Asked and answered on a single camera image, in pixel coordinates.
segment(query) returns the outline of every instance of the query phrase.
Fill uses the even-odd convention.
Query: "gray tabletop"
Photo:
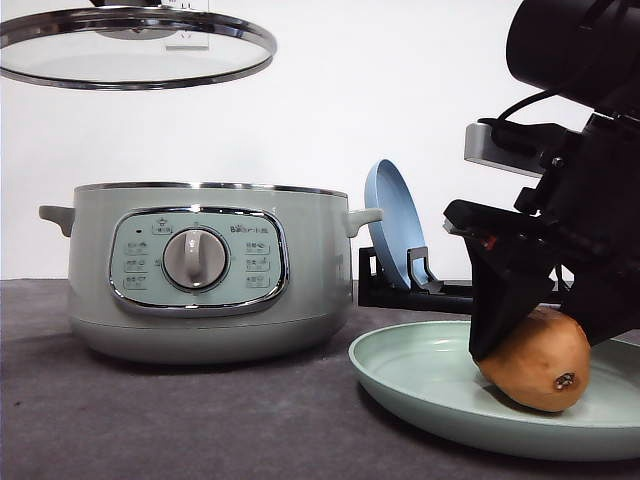
[[[4,480],[640,478],[640,459],[545,462],[457,445],[358,385],[347,349],[361,333],[458,315],[358,308],[298,354],[160,367],[86,349],[65,295],[62,280],[2,283]],[[626,339],[640,343],[640,331]]]

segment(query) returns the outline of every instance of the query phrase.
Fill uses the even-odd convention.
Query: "robotic arm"
[[[445,211],[472,263],[470,352],[476,360],[554,288],[592,345],[640,328],[640,1],[524,0],[507,60],[544,91],[467,131],[465,156],[541,177],[517,212],[463,200]],[[520,125],[512,113],[561,95],[595,110],[581,133]]]

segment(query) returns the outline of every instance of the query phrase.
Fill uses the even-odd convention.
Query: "control knob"
[[[164,270],[178,286],[200,290],[213,285],[227,266],[227,252],[217,235],[190,229],[175,235],[164,250]]]

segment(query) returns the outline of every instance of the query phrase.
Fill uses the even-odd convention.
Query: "potato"
[[[514,401],[545,412],[574,405],[589,384],[591,346],[573,318],[538,307],[477,362]]]

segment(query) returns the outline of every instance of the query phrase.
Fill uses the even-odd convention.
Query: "cooker control panel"
[[[285,289],[284,231],[263,211],[136,210],[116,228],[109,281],[122,306],[151,315],[234,315],[267,308]]]

